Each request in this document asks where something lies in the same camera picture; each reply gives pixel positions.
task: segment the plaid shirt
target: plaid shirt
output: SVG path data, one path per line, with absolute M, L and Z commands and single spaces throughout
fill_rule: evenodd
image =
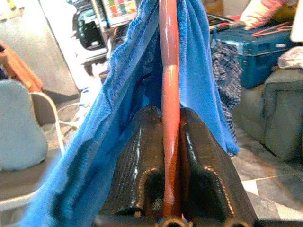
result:
M 219 90 L 225 120 L 237 142 L 231 110 L 240 102 L 242 68 L 238 62 L 237 48 L 217 42 L 212 50 L 214 78 Z

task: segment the floor tile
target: floor tile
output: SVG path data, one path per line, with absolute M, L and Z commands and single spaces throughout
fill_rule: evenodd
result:
M 68 102 L 64 105 L 72 105 L 73 102 Z M 58 113 L 58 117 L 61 121 L 64 121 L 64 122 L 75 121 L 76 120 L 76 113 L 77 113 L 78 109 L 79 109 L 78 105 L 68 106 L 68 107 L 62 109 Z M 65 124 L 61 124 L 60 129 L 61 129 L 61 134 L 63 135 L 63 140 L 64 140 L 65 144 L 69 142 L 69 140 L 71 139 L 73 134 L 76 132 L 76 130 L 73 130 L 71 128 L 71 126 L 65 125 Z M 43 130 L 44 130 L 45 136 L 47 138 L 48 149 L 49 150 L 58 149 L 59 142 L 58 142 L 58 137 L 57 137 L 55 126 L 53 124 L 46 124 L 46 125 L 43 126 Z
M 232 162 L 242 181 L 285 175 L 294 170 L 259 143 L 242 145 Z
M 248 135 L 243 129 L 239 128 L 235 125 L 235 133 L 238 141 L 238 145 L 241 147 L 242 145 L 254 143 L 256 146 L 260 145 L 255 139 L 253 139 L 250 135 Z
M 303 173 L 303 162 L 301 158 L 290 160 L 286 162 L 295 171 Z
M 259 196 L 256 180 L 242 181 L 245 191 Z
M 23 215 L 24 210 L 25 206 L 0 212 L 0 226 L 12 226 L 13 224 L 18 223 Z
M 303 181 L 303 173 L 296 173 L 296 174 Z
M 303 220 L 303 213 L 292 208 L 276 203 L 276 208 L 281 220 Z
M 247 192 L 250 202 L 259 219 L 279 220 L 280 216 L 273 201 L 263 199 L 255 194 Z
M 260 197 L 303 212 L 303 181 L 296 174 L 257 180 Z

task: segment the white cloth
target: white cloth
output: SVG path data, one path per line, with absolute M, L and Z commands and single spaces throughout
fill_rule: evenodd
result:
M 303 69 L 303 46 L 296 46 L 278 58 L 278 66 L 285 68 Z
M 252 0 L 240 20 L 245 23 L 245 30 L 261 27 L 266 24 L 286 0 Z

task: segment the red metal tube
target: red metal tube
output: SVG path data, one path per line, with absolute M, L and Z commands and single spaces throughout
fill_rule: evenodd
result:
M 179 162 L 179 32 L 177 1 L 160 0 L 160 42 L 163 63 L 162 122 L 165 159 L 164 216 L 181 216 Z

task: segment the fabric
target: fabric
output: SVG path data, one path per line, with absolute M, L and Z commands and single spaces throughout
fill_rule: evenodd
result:
M 299 0 L 288 0 L 274 15 L 273 19 L 279 23 L 293 21 Z
M 285 52 L 278 58 L 278 66 L 282 69 L 303 69 L 303 46 L 296 46 Z
M 240 20 L 251 30 L 266 24 L 287 0 L 251 0 L 243 11 Z
M 0 81 L 0 169 L 21 170 L 43 161 L 47 140 L 32 111 L 26 88 Z
M 235 141 L 236 134 L 231 110 L 240 103 L 242 68 L 238 61 L 237 48 L 217 42 L 212 48 L 214 79 L 217 83 L 225 120 Z
M 265 84 L 243 88 L 234 121 L 282 160 L 302 155 L 303 74 L 278 69 Z
M 192 108 L 229 154 L 237 154 L 212 73 L 209 26 L 200 0 L 178 1 L 180 105 Z M 90 226 L 107 198 L 124 131 L 144 106 L 161 108 L 159 1 L 143 0 L 110 73 L 66 154 L 45 179 L 22 227 Z

